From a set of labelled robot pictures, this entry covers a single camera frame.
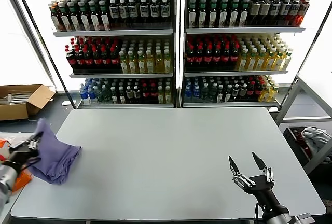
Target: bottle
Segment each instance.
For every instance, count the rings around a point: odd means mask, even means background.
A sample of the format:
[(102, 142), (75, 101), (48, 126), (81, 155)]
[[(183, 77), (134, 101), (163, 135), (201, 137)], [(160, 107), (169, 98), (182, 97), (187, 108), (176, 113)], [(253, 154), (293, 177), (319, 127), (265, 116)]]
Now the bottle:
[(275, 101), (275, 97), (278, 94), (278, 89), (279, 89), (279, 84), (275, 84), (272, 87), (272, 90), (270, 89), (269, 97), (268, 97), (268, 102), (273, 102)]
[(266, 52), (266, 49), (261, 48), (260, 51), (259, 51), (259, 55), (256, 56), (256, 62), (254, 64), (254, 70), (255, 71), (262, 70), (261, 67), (262, 67), (263, 62), (264, 62), (265, 52)]
[(286, 17), (289, 13), (289, 10), (291, 8), (291, 0), (285, 0), (281, 5), (280, 5), (280, 10), (279, 10), (279, 16), (278, 16), (278, 25), (279, 26), (286, 26)]
[(63, 22), (65, 29), (67, 31), (71, 31), (72, 30), (72, 28), (71, 28), (72, 21), (70, 19), (70, 14), (68, 13), (64, 2), (59, 2), (58, 6), (60, 8), (60, 16), (61, 16), (61, 20)]
[(238, 17), (238, 5), (239, 5), (239, 0), (233, 0), (232, 9), (229, 13), (229, 15), (230, 15), (229, 27), (230, 28), (233, 28), (236, 25), (237, 17)]
[(164, 50), (164, 64), (165, 64), (165, 73), (169, 74), (171, 73), (171, 55), (170, 55), (170, 50), (166, 49)]
[(196, 0), (189, 0), (188, 8), (188, 28), (195, 28), (196, 26)]
[(271, 70), (275, 70), (275, 71), (280, 70), (280, 66), (281, 66), (281, 64), (283, 62), (283, 59), (284, 59), (283, 58), (284, 52), (285, 52), (284, 48), (280, 48), (278, 50), (278, 54), (276, 55), (276, 59), (275, 59), (273, 65), (272, 65), (272, 69)]
[(270, 88), (271, 88), (271, 84), (267, 83), (265, 85), (263, 92), (261, 93), (260, 97), (258, 98), (258, 101), (265, 102), (268, 100)]
[(281, 70), (286, 71), (289, 63), (291, 62), (291, 55), (292, 55), (293, 49), (289, 48), (286, 53), (286, 58), (284, 58), (283, 64), (281, 64)]
[(101, 19), (99, 19), (99, 14), (95, 2), (90, 1), (89, 6), (90, 6), (90, 19), (93, 24), (93, 28), (95, 31), (100, 31), (101, 30), (100, 23), (102, 23), (102, 21)]
[(150, 18), (149, 5), (146, 3), (146, 0), (141, 0), (140, 5), (141, 18), (143, 23), (148, 23)]
[(151, 50), (146, 51), (146, 66), (149, 74), (153, 74), (155, 72), (155, 62), (153, 60)]
[(205, 27), (205, 19), (206, 19), (206, 0), (200, 1), (200, 6), (198, 9), (198, 28), (204, 28)]
[(240, 20), (239, 20), (239, 27), (244, 27), (246, 25), (246, 20), (248, 16), (248, 6), (250, 0), (243, 0)]
[(247, 54), (248, 54), (248, 49), (247, 48), (242, 49), (241, 56), (238, 58), (237, 62), (238, 71), (244, 71), (244, 67), (247, 62)]
[(211, 0), (209, 11), (209, 28), (213, 28), (217, 17), (217, 0)]
[(227, 19), (227, 2), (228, 0), (221, 0), (221, 6), (220, 6), (220, 12), (219, 12), (219, 21), (218, 21), (218, 27), (224, 28), (226, 25), (226, 19)]
[(244, 67), (244, 69), (246, 71), (254, 70), (254, 65), (256, 63), (256, 54), (257, 54), (257, 49), (253, 48), (251, 50), (251, 54), (247, 58), (247, 62), (246, 62), (245, 67)]
[(119, 56), (120, 56), (120, 64), (121, 64), (121, 68), (122, 68), (122, 73), (123, 74), (128, 74), (129, 73), (129, 65), (127, 64), (127, 59), (125, 57), (125, 53), (123, 51), (119, 52)]
[(80, 31), (80, 25), (82, 22), (81, 18), (79, 17), (79, 13), (77, 12), (73, 2), (68, 2), (67, 5), (69, 7), (70, 18), (73, 23), (72, 30)]
[(260, 9), (260, 0), (253, 0), (249, 10), (248, 24), (257, 25), (258, 13)]
[(274, 0), (271, 3), (269, 14), (267, 17), (267, 25), (273, 26), (277, 24), (280, 5), (281, 5), (280, 0)]
[(266, 25), (266, 19), (270, 10), (270, 6), (271, 6), (270, 0), (264, 0), (263, 2), (261, 2), (258, 13), (258, 22), (257, 22), (258, 25)]
[(232, 85), (228, 84), (227, 89), (226, 89), (226, 93), (225, 93), (225, 102), (230, 101), (231, 94), (232, 94)]
[(130, 73), (131, 74), (138, 74), (139, 70), (136, 67), (136, 60), (135, 60), (133, 51), (128, 51), (128, 56), (129, 56)]

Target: metal shelf frame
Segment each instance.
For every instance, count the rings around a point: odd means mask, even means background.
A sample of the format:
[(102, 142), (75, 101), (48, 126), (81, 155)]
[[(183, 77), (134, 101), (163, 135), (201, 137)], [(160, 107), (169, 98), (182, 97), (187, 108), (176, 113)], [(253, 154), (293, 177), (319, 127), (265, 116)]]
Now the metal shelf frame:
[(247, 75), (284, 75), (288, 71), (223, 71), (223, 72), (185, 72), (185, 77), (199, 76), (247, 76)]
[(121, 79), (121, 78), (172, 78), (173, 73), (170, 74), (82, 74), (82, 75), (69, 75), (71, 78), (111, 78), (111, 79)]

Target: white table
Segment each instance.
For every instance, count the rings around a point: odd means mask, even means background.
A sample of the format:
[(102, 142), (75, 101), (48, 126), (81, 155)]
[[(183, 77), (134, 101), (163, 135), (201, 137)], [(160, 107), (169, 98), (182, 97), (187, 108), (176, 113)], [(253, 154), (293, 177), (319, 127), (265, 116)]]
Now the white table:
[(258, 175), (251, 152), (274, 170), (274, 193), (292, 215), (325, 213), (265, 108), (77, 109), (59, 140), (83, 147), (68, 182), (35, 179), (11, 214), (65, 220), (253, 219), (256, 200), (231, 180), (228, 156)]
[[(285, 104), (279, 112), (276, 123), (290, 122), (325, 122), (332, 121), (332, 93), (330, 90), (330, 82), (332, 81), (332, 73), (313, 74), (308, 72), (301, 72), (296, 75), (297, 82), (291, 89)], [(320, 117), (302, 117), (302, 118), (285, 118), (288, 110), (294, 102), (299, 91), (303, 89), (312, 97), (313, 100), (329, 115)], [(321, 162), (324, 161), (326, 156), (332, 152), (332, 142), (327, 143), (305, 166), (304, 170), (307, 174), (311, 173)]]
[[(28, 138), (32, 133), (10, 133), (10, 132), (0, 132), (1, 138), (17, 137), (17, 138)], [(0, 224), (6, 224), (10, 218), (10, 210), (20, 195), (22, 189), (16, 191), (9, 199), (9, 202), (5, 205), (4, 209), (0, 213)]]

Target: yellow bottle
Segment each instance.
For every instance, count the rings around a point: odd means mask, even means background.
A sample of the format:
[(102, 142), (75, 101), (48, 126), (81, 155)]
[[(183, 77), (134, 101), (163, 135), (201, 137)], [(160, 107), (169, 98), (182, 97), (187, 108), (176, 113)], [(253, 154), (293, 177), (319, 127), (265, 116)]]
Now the yellow bottle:
[(156, 72), (157, 73), (165, 73), (164, 59), (162, 57), (160, 49), (156, 50)]
[(265, 85), (263, 92), (261, 93), (260, 97), (258, 98), (258, 101), (267, 101), (268, 100), (270, 88), (271, 88), (271, 84), (267, 83)]
[(237, 70), (238, 71), (244, 70), (245, 64), (247, 62), (247, 54), (248, 54), (248, 49), (247, 48), (242, 49), (241, 55), (237, 61)]
[(268, 97), (267, 101), (269, 101), (269, 102), (275, 101), (275, 97), (278, 94), (278, 88), (279, 88), (279, 84), (275, 84), (273, 86), (272, 90), (270, 90), (269, 97)]
[(254, 70), (256, 70), (256, 71), (262, 70), (261, 67), (262, 67), (263, 62), (264, 62), (265, 52), (266, 52), (265, 48), (260, 49), (259, 55), (256, 56), (256, 62), (255, 62), (255, 65), (254, 65)]
[(256, 55), (257, 55), (257, 49), (253, 48), (251, 50), (250, 56), (247, 58), (247, 61), (245, 63), (245, 67), (244, 67), (245, 71), (254, 70), (254, 65), (255, 65), (255, 62), (256, 62)]
[(284, 60), (284, 58), (282, 57), (282, 55), (284, 54), (284, 51), (285, 51), (284, 48), (280, 48), (278, 50), (278, 54), (277, 54), (276, 59), (275, 59), (273, 65), (272, 65), (272, 70), (274, 70), (274, 71), (280, 70), (280, 66), (282, 64), (282, 61)]
[(155, 61), (151, 50), (146, 51), (146, 67), (148, 74), (153, 74), (155, 72)]
[(264, 62), (262, 65), (262, 70), (269, 71), (272, 69), (272, 65), (274, 63), (274, 54), (275, 54), (276, 48), (271, 48), (269, 56), (265, 56)]

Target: floor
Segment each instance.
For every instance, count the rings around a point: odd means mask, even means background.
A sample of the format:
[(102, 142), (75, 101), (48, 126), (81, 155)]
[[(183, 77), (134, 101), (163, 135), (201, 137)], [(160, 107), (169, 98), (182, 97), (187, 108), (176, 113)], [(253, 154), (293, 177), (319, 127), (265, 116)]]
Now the floor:
[[(282, 100), (283, 95), (279, 95), (279, 101)], [(79, 95), (73, 94), (73, 98), (79, 102)], [(69, 112), (72, 110), (71, 106), (61, 106), (63, 101), (67, 101), (65, 95), (55, 96), (53, 101), (49, 102), (44, 109), (42, 109), (37, 116), (28, 120), (19, 121), (3, 121), (0, 122), (0, 132), (33, 132), (36, 128), (39, 118), (46, 118), (51, 126), (51, 129), (57, 133), (63, 121), (66, 119)], [(287, 117), (307, 117), (307, 116), (324, 116), (326, 113), (305, 93), (300, 93), (295, 99), (292, 107), (290, 108)], [(293, 123), (293, 124), (281, 124), (280, 131), (283, 132), (287, 126), (303, 127), (303, 126), (316, 126), (321, 129), (326, 129), (328, 133), (332, 133), (332, 122), (320, 122), (320, 123)], [(315, 189), (321, 198), (332, 200), (332, 185), (329, 181), (323, 183), (313, 182)], [(332, 215), (324, 215), (315, 217), (316, 223), (332, 223)], [(12, 219), (13, 224), (57, 224), (57, 223), (69, 223), (69, 221), (36, 221), (36, 220), (22, 220)], [(232, 221), (232, 223), (242, 223), (239, 221)]]

